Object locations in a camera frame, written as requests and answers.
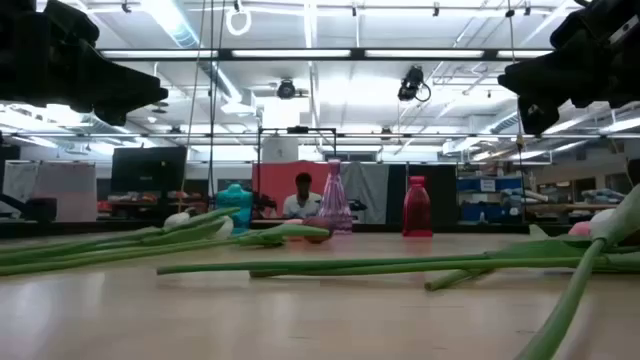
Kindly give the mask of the white tulip stem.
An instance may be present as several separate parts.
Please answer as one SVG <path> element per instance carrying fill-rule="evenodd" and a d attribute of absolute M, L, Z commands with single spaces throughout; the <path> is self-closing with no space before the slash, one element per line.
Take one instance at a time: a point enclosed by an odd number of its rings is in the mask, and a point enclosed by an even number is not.
<path fill-rule="evenodd" d="M 640 233 L 640 183 L 605 219 L 590 225 L 592 244 L 580 259 L 570 282 L 537 334 L 514 360 L 551 360 L 563 341 L 595 267 L 623 272 L 640 271 L 640 247 L 621 242 Z"/>

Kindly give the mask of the person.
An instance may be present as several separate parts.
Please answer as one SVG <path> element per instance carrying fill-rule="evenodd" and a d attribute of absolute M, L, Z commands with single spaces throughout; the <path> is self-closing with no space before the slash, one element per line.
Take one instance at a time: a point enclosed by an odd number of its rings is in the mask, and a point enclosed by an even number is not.
<path fill-rule="evenodd" d="M 295 178 L 296 193 L 288 196 L 283 203 L 283 217 L 306 219 L 319 212 L 322 196 L 311 191 L 312 177 L 307 172 Z"/>

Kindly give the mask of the white board panel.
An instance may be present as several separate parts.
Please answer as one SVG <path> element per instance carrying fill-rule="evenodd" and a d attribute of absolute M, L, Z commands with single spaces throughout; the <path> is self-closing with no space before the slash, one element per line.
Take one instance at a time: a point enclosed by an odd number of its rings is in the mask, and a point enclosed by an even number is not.
<path fill-rule="evenodd" d="M 98 216 L 96 167 L 91 163 L 8 163 L 0 191 L 21 202 L 55 199 L 56 222 L 94 222 Z"/>

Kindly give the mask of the black monitor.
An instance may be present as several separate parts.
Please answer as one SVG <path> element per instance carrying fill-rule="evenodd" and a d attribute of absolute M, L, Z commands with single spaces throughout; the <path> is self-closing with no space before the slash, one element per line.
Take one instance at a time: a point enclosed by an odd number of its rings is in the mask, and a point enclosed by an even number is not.
<path fill-rule="evenodd" d="M 115 148 L 112 156 L 112 192 L 169 192 L 184 178 L 185 147 Z"/>

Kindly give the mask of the wooden workbench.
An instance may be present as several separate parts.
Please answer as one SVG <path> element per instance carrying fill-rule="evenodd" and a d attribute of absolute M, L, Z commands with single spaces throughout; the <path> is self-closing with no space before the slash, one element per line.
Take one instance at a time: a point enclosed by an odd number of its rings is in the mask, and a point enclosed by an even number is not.
<path fill-rule="evenodd" d="M 523 212 L 531 216 L 555 214 L 561 222 L 565 222 L 575 212 L 579 216 L 585 216 L 613 209 L 626 197 L 623 193 L 607 188 L 585 190 L 580 195 L 582 200 L 575 201 L 566 195 L 534 195 L 528 191 Z"/>

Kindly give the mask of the blue storage bin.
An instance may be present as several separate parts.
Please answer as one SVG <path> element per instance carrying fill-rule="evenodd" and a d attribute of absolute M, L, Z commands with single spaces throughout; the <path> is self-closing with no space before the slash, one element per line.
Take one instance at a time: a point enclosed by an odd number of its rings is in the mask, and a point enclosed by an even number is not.
<path fill-rule="evenodd" d="M 505 189 L 521 187 L 521 179 L 516 177 L 465 177 L 457 179 L 458 192 L 496 193 Z"/>
<path fill-rule="evenodd" d="M 472 223 L 520 223 L 517 208 L 488 203 L 465 203 L 460 206 L 460 220 Z"/>

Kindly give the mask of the teal glass vase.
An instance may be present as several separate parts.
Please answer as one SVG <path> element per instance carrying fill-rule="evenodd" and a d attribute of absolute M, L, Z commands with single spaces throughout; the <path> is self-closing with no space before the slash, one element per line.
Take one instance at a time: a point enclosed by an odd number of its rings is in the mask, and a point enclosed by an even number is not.
<path fill-rule="evenodd" d="M 238 208 L 238 211 L 231 214 L 233 220 L 233 234 L 244 233 L 249 230 L 252 208 L 253 194 L 246 191 L 239 183 L 229 185 L 225 190 L 216 194 L 216 208 Z"/>

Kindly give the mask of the black partition panel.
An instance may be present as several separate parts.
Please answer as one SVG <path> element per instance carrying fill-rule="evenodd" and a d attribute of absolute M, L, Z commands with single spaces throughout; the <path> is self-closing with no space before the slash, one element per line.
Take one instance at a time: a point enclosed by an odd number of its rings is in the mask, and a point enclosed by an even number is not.
<path fill-rule="evenodd" d="M 451 165 L 391 165 L 387 183 L 386 223 L 402 224 L 403 204 L 410 176 L 424 176 L 425 189 L 432 205 L 432 222 L 436 227 L 449 226 L 458 220 L 456 168 Z"/>

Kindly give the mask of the grey cloth panel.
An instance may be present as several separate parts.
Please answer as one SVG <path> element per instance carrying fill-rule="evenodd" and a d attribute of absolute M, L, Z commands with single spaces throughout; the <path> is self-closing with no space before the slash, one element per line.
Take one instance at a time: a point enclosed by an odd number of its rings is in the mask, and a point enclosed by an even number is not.
<path fill-rule="evenodd" d="M 389 165 L 351 162 L 341 166 L 341 180 L 349 201 L 361 203 L 352 217 L 362 224 L 386 222 Z"/>

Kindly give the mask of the red glass vase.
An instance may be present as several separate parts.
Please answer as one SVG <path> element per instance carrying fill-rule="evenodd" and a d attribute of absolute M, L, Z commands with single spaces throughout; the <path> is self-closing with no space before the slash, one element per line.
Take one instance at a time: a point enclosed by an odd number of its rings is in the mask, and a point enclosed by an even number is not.
<path fill-rule="evenodd" d="M 403 205 L 405 237 L 432 237 L 431 200 L 425 189 L 424 176 L 410 176 Z"/>

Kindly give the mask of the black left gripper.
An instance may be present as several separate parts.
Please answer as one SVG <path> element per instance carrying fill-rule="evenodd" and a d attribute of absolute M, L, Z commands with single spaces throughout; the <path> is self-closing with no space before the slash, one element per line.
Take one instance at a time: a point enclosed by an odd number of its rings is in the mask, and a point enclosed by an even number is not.
<path fill-rule="evenodd" d="M 0 101 L 40 103 L 50 96 L 57 66 L 55 52 L 99 37 L 87 14 L 62 0 L 0 0 Z M 168 90 L 152 75 L 83 48 L 77 62 L 76 98 L 111 126 L 124 126 L 127 111 L 157 103 Z"/>

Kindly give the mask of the black bin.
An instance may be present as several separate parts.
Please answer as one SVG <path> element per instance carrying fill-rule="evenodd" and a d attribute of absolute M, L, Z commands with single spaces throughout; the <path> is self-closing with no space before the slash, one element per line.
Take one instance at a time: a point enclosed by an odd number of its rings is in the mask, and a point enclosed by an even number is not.
<path fill-rule="evenodd" d="M 57 217 L 56 198 L 31 198 L 25 203 L 23 217 L 39 223 L 50 223 Z"/>

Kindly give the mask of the red cloth panel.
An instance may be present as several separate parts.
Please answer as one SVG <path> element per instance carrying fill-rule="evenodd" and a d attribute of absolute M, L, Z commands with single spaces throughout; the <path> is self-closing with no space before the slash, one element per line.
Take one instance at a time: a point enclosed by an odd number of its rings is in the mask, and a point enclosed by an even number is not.
<path fill-rule="evenodd" d="M 300 173 L 308 173 L 311 176 L 310 192 L 322 196 L 329 166 L 326 163 L 310 161 L 254 164 L 253 190 L 273 200 L 276 203 L 276 214 L 281 217 L 284 214 L 285 200 L 297 193 L 295 179 Z"/>

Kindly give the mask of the black overhead light bar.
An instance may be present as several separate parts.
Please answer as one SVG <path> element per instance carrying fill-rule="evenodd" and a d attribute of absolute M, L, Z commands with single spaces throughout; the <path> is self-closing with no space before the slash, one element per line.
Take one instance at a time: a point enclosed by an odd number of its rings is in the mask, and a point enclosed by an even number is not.
<path fill-rule="evenodd" d="M 551 49 L 501 48 L 282 48 L 282 49 L 103 49 L 107 59 L 152 61 L 511 61 L 551 53 Z"/>

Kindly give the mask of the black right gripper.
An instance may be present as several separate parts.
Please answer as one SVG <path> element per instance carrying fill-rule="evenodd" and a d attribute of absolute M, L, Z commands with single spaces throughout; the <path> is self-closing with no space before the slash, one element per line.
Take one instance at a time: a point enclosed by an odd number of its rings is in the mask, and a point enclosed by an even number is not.
<path fill-rule="evenodd" d="M 640 102 L 640 0 L 575 2 L 581 8 L 550 36 L 555 51 L 508 65 L 498 83 L 520 96 L 570 99 L 578 108 Z M 519 97 L 518 111 L 526 134 L 542 134 L 559 119 L 550 99 Z"/>

